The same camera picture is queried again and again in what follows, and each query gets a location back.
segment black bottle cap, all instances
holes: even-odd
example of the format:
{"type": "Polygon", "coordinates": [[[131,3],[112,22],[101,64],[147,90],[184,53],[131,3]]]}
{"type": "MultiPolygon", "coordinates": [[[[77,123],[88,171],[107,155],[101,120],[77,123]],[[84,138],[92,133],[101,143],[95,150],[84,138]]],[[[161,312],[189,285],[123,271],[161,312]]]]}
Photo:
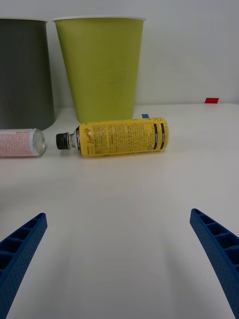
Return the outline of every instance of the black bottle cap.
{"type": "Polygon", "coordinates": [[[61,133],[56,135],[56,146],[59,150],[69,150],[67,142],[68,133],[61,133]]]}

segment dark gray bin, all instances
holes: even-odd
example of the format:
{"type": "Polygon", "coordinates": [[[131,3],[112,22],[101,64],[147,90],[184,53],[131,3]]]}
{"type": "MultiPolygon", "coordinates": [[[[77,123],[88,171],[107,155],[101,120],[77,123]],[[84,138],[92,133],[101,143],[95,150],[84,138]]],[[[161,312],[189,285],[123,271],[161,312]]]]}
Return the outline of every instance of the dark gray bin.
{"type": "Polygon", "coordinates": [[[54,121],[46,21],[0,18],[0,129],[54,121]]]}

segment bottle label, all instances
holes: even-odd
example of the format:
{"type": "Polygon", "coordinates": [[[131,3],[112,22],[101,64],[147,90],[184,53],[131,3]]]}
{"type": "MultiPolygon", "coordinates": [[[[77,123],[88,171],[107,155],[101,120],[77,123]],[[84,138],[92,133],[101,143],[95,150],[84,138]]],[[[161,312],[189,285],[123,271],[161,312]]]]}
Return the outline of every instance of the bottle label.
{"type": "Polygon", "coordinates": [[[33,156],[31,136],[34,130],[0,130],[0,157],[33,156]]]}
{"type": "Polygon", "coordinates": [[[86,123],[79,126],[79,133],[85,156],[159,151],[168,144],[162,118],[86,123]]]}

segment yellow bottle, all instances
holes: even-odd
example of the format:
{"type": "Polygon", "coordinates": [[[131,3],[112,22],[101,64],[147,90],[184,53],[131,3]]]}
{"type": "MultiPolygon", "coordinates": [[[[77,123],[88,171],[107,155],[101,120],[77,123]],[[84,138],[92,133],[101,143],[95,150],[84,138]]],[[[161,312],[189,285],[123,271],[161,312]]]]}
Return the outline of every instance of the yellow bottle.
{"type": "Polygon", "coordinates": [[[73,134],[57,134],[59,150],[78,149],[84,156],[161,151],[168,144],[162,118],[84,123],[73,134]]]}

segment paper cup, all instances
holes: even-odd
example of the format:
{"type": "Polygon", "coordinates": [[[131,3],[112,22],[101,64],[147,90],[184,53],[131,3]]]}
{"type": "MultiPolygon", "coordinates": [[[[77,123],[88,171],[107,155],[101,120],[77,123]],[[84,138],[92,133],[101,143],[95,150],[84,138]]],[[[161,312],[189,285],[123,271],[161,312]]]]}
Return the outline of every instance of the paper cup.
{"type": "Polygon", "coordinates": [[[44,130],[54,121],[46,21],[0,18],[0,129],[44,130]]]}
{"type": "Polygon", "coordinates": [[[54,21],[78,120],[132,118],[144,19],[67,17],[54,21]]]}

